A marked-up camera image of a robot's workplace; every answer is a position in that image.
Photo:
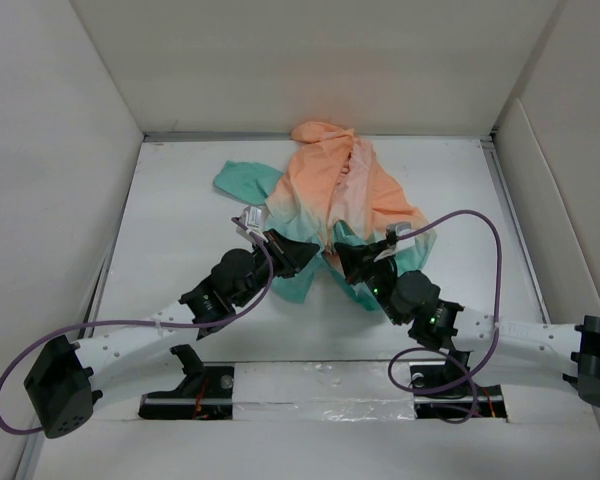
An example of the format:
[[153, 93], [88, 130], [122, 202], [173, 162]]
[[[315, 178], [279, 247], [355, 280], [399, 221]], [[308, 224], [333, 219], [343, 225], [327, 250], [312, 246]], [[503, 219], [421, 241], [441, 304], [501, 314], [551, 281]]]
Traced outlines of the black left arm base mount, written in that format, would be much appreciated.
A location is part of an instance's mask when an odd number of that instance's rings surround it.
[[138, 416], [144, 420], [222, 421], [233, 419], [233, 364], [205, 364], [190, 345], [170, 349], [184, 378], [172, 389], [141, 397]]

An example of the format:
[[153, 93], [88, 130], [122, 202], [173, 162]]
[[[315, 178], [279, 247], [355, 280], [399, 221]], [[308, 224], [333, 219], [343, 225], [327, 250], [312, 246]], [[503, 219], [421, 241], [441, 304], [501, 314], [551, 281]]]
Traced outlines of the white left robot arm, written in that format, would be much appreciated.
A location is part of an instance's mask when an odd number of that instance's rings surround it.
[[165, 377], [170, 369], [162, 392], [203, 394], [206, 369], [194, 341], [247, 310], [273, 279], [299, 274], [320, 250], [273, 229], [251, 240], [252, 250], [226, 252], [206, 278], [157, 312], [146, 328], [125, 327], [76, 343], [65, 335], [47, 341], [24, 381], [44, 435], [55, 439], [75, 431], [98, 409], [140, 394], [150, 378]]

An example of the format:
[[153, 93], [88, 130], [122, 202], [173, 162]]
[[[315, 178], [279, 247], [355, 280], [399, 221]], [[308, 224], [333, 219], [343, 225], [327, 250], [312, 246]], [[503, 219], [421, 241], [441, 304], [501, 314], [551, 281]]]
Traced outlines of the orange and teal gradient jacket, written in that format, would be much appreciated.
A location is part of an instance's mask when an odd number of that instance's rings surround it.
[[326, 269], [353, 301], [376, 311], [379, 304], [368, 288], [346, 283], [335, 244], [367, 245], [382, 240], [393, 224], [408, 223], [417, 230], [428, 221], [382, 168], [370, 140], [318, 121], [295, 127], [291, 137], [300, 146], [285, 171], [228, 161], [213, 184], [245, 204], [266, 208], [267, 228], [319, 245], [319, 253], [300, 274], [274, 280], [277, 295], [303, 303], [315, 274]]

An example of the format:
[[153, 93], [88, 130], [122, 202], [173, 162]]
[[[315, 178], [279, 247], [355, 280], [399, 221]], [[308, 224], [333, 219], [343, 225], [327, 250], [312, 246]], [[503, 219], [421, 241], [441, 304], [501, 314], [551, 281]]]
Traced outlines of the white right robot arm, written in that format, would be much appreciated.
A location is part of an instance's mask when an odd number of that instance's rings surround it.
[[407, 326], [419, 346], [455, 357], [431, 388], [463, 394], [477, 383], [538, 386], [600, 408], [600, 317], [557, 325], [496, 319], [441, 299], [419, 270], [398, 272], [385, 241], [335, 250], [346, 282], [365, 284], [392, 324]]

